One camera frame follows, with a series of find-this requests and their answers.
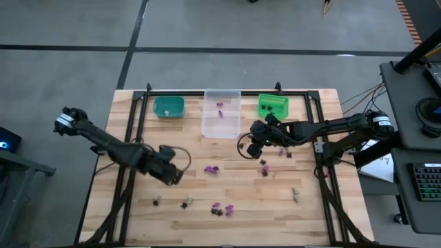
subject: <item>wooden table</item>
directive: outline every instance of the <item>wooden table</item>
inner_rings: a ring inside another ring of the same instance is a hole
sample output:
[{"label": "wooden table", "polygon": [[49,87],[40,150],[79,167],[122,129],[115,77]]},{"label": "wooden table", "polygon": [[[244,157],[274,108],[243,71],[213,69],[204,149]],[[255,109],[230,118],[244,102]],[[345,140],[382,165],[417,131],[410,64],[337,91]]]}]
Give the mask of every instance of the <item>wooden table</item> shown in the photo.
[{"label": "wooden table", "polygon": [[[341,118],[337,91],[319,92],[325,118]],[[107,122],[106,131],[121,140],[132,93],[132,90],[115,92]],[[292,159],[279,156],[277,147],[265,147],[262,158],[268,162],[269,176],[264,178],[258,161],[240,157],[236,140],[202,136],[203,96],[185,96],[185,115],[181,119],[159,119],[153,113],[153,102],[154,97],[149,97],[143,128],[145,142],[155,149],[162,144],[184,147],[191,153],[193,162],[181,183],[172,187],[150,176],[136,175],[126,245],[329,244],[318,179],[313,175],[316,162],[311,143],[291,147]],[[241,102],[244,133],[259,118],[258,98],[243,96]],[[315,106],[313,110],[317,120]],[[306,120],[304,99],[290,96],[289,116],[284,121]],[[330,136],[330,140],[336,141],[344,135]],[[183,167],[186,156],[178,153],[174,162]],[[97,169],[109,163],[109,158],[100,158]],[[204,173],[208,165],[220,168],[217,176]],[[114,166],[95,176],[80,241],[87,240],[110,212],[117,171],[118,166]],[[361,232],[373,240],[356,168],[342,163],[336,166],[336,174],[345,211]],[[299,203],[293,201],[292,187],[300,190]],[[162,201],[154,207],[152,199],[158,195]],[[189,195],[194,202],[184,210],[180,205]],[[212,215],[210,208],[216,202],[222,207],[233,204],[234,215]],[[334,226],[340,237],[336,216],[333,211]]]}]

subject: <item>transparent bin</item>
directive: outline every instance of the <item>transparent bin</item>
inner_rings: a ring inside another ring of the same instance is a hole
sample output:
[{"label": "transparent bin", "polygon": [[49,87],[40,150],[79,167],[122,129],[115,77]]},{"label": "transparent bin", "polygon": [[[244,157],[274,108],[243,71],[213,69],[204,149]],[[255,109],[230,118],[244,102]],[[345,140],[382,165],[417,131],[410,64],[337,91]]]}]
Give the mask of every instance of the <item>transparent bin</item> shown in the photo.
[{"label": "transparent bin", "polygon": [[206,89],[202,135],[206,138],[237,138],[240,134],[240,90]]}]

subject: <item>keyboard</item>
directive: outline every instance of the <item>keyboard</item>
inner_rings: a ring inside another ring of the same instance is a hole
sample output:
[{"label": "keyboard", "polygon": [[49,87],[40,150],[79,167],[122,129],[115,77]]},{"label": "keyboard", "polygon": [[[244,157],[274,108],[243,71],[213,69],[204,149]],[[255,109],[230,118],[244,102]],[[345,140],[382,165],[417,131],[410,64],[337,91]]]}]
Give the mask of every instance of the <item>keyboard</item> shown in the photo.
[{"label": "keyboard", "polygon": [[441,164],[412,163],[411,176],[420,201],[441,201]]}]

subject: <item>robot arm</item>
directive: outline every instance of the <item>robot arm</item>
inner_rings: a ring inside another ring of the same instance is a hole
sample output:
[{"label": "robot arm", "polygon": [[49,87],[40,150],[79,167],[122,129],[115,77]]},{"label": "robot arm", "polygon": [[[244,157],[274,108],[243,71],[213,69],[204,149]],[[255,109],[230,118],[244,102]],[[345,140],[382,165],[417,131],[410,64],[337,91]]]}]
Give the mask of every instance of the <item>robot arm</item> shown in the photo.
[{"label": "robot arm", "polygon": [[124,143],[90,122],[83,110],[63,108],[63,113],[54,125],[54,132],[60,135],[81,135],[95,143],[99,149],[107,151],[115,163],[135,169],[144,175],[148,173],[166,185],[178,184],[187,169],[180,170],[170,163],[176,154],[173,150],[175,147],[162,145],[159,152],[155,152],[146,144]]},{"label": "robot arm", "polygon": [[323,153],[325,156],[338,156],[339,153],[342,155],[345,150],[360,145],[371,138],[381,140],[394,132],[386,114],[372,111],[319,123],[308,121],[281,123],[273,114],[268,114],[265,120],[266,124],[262,121],[254,121],[249,129],[250,133],[248,134],[251,134],[252,144],[247,149],[247,153],[251,156],[248,159],[259,158],[264,146],[293,147],[303,145],[319,136],[353,132],[348,136],[349,138],[344,138],[341,142],[324,144]]}]

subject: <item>concrete floor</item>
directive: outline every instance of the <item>concrete floor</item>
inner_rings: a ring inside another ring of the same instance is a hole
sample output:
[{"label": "concrete floor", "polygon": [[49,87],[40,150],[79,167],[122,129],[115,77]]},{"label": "concrete floor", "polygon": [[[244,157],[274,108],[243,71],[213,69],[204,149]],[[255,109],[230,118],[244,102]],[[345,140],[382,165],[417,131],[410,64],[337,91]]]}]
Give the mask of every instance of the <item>concrete floor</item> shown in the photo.
[{"label": "concrete floor", "polygon": [[[0,2],[0,44],[128,46],[141,0]],[[394,0],[150,0],[137,46],[410,51],[411,36]],[[19,153],[57,167],[36,178],[15,231],[32,247],[72,244],[96,156],[84,138],[52,133],[62,107],[85,109],[105,127],[124,52],[0,50],[0,126],[23,137]],[[380,83],[386,56],[257,54],[134,54],[125,89],[337,88],[346,100]],[[353,103],[343,106],[346,110]],[[386,94],[377,105],[392,116]],[[360,112],[364,104],[350,113]],[[441,236],[419,235],[391,217],[389,196],[366,196],[376,240],[437,247]]]}]

